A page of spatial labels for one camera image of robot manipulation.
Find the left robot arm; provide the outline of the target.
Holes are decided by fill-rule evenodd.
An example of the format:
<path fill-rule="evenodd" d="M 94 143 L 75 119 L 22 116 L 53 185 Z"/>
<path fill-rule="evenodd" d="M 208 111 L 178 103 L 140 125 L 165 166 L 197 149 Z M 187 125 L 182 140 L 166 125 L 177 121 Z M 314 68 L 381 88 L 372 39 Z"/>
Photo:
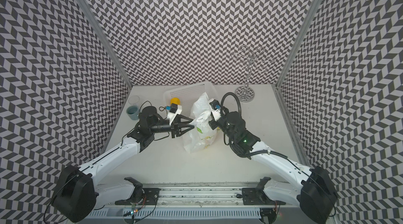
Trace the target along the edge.
<path fill-rule="evenodd" d="M 132 156 L 144 151 L 156 133 L 182 136 L 194 128 L 192 119 L 181 114 L 182 107 L 172 104 L 164 119 L 156 107 L 147 106 L 139 113 L 139 121 L 120 144 L 80 166 L 65 167 L 57 181 L 50 205 L 67 219 L 77 223 L 94 209 L 109 203 L 144 204 L 143 185 L 132 177 L 123 182 L 101 184 L 101 181 Z"/>

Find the clear glass cup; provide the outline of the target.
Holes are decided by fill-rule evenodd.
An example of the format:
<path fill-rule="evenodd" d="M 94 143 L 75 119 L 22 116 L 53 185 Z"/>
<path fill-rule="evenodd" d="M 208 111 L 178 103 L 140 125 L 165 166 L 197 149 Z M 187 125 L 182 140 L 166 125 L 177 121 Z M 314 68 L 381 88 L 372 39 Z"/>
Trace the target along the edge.
<path fill-rule="evenodd" d="M 132 95 L 128 98 L 128 103 L 130 106 L 137 106 L 137 104 L 140 102 L 140 97 L 137 95 Z"/>

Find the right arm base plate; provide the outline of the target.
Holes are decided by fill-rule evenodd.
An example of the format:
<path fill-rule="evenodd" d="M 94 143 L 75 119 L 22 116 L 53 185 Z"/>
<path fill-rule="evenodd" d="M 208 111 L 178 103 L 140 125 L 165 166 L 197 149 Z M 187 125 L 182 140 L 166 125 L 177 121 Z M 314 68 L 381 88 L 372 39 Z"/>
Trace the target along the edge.
<path fill-rule="evenodd" d="M 264 177 L 260 180 L 258 185 L 254 188 L 242 188 L 241 194 L 237 198 L 241 198 L 244 205 L 257 206 L 257 205 L 285 205 L 285 202 L 273 201 L 264 192 L 263 188 L 267 182 L 271 181 L 270 177 Z"/>

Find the lemon print plastic bag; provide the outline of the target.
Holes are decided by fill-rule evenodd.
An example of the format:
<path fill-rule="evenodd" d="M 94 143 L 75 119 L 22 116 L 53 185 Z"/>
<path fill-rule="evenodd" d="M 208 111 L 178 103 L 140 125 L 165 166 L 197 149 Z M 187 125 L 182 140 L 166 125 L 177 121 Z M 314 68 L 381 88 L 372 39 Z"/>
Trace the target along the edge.
<path fill-rule="evenodd" d="M 217 136 L 217 130 L 209 125 L 211 117 L 211 106 L 207 93 L 203 93 L 191 108 L 190 123 L 194 126 L 183 136 L 184 149 L 188 153 L 195 153 L 212 145 Z"/>

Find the teal ceramic cup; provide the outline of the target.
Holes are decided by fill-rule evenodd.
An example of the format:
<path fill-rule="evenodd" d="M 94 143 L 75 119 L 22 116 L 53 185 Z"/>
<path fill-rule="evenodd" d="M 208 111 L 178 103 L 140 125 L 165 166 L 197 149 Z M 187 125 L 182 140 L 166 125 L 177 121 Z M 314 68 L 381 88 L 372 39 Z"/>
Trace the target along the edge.
<path fill-rule="evenodd" d="M 126 109 L 126 113 L 128 117 L 133 120 L 137 121 L 139 119 L 139 107 L 136 105 L 131 105 Z"/>

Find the yellow peach left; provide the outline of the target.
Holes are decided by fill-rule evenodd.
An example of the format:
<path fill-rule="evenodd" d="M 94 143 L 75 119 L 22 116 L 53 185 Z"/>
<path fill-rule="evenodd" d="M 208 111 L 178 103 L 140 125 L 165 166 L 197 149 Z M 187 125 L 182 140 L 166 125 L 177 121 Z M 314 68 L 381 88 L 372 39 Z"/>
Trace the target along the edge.
<path fill-rule="evenodd" d="M 170 104 L 180 105 L 181 102 L 180 102 L 180 99 L 179 99 L 179 98 L 172 98 L 172 99 L 170 100 Z"/>

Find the aluminium front rail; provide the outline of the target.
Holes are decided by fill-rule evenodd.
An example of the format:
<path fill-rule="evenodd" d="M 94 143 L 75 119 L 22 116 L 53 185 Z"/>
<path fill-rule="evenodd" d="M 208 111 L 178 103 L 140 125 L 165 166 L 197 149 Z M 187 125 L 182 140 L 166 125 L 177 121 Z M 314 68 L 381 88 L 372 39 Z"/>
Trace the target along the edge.
<path fill-rule="evenodd" d="M 70 210 L 87 209 L 115 203 L 118 200 L 127 199 L 133 192 L 134 186 L 124 181 L 117 184 L 100 185 L 95 187 L 92 181 L 87 183 L 69 183 L 58 194 L 61 204 L 65 204 Z M 176 198 L 211 198 L 211 197 L 237 197 L 241 194 L 240 188 L 232 187 L 168 187 L 172 191 L 172 197 Z"/>

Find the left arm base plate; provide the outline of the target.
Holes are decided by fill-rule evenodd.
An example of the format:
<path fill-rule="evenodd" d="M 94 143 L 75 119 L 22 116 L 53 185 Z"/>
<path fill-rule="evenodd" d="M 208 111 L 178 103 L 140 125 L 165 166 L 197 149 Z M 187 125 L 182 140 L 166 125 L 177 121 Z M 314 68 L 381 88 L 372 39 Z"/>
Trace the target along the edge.
<path fill-rule="evenodd" d="M 160 196 L 160 188 L 144 188 L 143 184 L 132 177 L 126 177 L 125 181 L 134 186 L 130 197 L 123 200 L 118 200 L 115 205 L 156 205 Z"/>

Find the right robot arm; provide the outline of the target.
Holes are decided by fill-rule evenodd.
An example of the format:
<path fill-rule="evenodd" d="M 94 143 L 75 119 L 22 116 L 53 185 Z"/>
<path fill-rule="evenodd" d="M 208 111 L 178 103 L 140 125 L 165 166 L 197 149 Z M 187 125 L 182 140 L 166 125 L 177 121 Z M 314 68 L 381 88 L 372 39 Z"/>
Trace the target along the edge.
<path fill-rule="evenodd" d="M 211 115 L 211 128 L 223 131 L 238 157 L 266 165 L 285 179 L 285 182 L 269 179 L 262 184 L 261 191 L 267 198 L 299 206 L 317 224 L 325 224 L 336 212 L 338 194 L 326 169 L 311 168 L 278 153 L 246 129 L 246 122 L 238 112 L 222 115 L 214 111 Z"/>

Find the white plastic basket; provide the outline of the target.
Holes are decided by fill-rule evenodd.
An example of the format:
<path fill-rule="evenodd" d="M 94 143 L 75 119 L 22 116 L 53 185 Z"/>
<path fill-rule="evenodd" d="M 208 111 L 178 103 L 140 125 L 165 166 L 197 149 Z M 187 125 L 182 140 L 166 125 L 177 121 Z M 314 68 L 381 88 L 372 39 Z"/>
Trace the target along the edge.
<path fill-rule="evenodd" d="M 218 94 L 213 84 L 205 81 L 167 90 L 163 93 L 163 102 L 164 105 L 170 105 L 171 99 L 178 98 L 183 109 L 181 114 L 190 117 L 193 104 L 203 93 L 206 93 L 210 99 L 218 100 Z"/>

